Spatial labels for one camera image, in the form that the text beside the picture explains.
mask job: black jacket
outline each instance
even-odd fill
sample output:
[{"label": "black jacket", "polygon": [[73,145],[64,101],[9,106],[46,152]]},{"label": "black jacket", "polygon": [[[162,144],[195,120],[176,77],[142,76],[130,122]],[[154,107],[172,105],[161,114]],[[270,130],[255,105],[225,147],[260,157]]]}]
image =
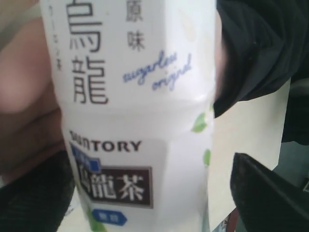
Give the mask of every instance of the black jacket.
[{"label": "black jacket", "polygon": [[[218,0],[218,11],[231,59],[225,73],[228,88],[214,105],[216,117],[238,101],[272,93],[289,78],[308,74],[309,0]],[[235,161],[231,190],[248,232],[300,231],[299,226],[308,223],[309,214],[295,199],[300,192],[280,185],[282,179],[244,155]],[[73,190],[72,175],[63,163],[68,164],[66,156],[55,156],[0,190],[0,231],[55,231]],[[263,198],[254,195],[256,190],[263,191]],[[278,210],[282,204],[287,207]],[[268,217],[276,215],[274,221],[267,220],[265,210]],[[300,219],[290,222],[289,216]],[[278,230],[274,226],[280,220]]]}]

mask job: white surface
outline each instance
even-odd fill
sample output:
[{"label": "white surface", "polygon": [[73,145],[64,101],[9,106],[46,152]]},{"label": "white surface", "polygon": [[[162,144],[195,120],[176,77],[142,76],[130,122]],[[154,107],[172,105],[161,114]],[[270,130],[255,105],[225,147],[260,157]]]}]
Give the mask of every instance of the white surface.
[{"label": "white surface", "polygon": [[[37,10],[35,7],[29,11],[23,20],[28,20],[29,15],[38,15]],[[20,24],[20,21],[15,23],[17,27]],[[15,27],[6,30],[4,37],[0,34],[0,47],[14,30]],[[278,164],[288,89],[289,84],[286,84],[274,94],[240,102],[216,120],[209,179],[211,229],[235,208],[229,188],[235,152],[246,152],[270,169]],[[64,219],[59,232],[85,232],[87,228],[82,209],[78,207]]]}]

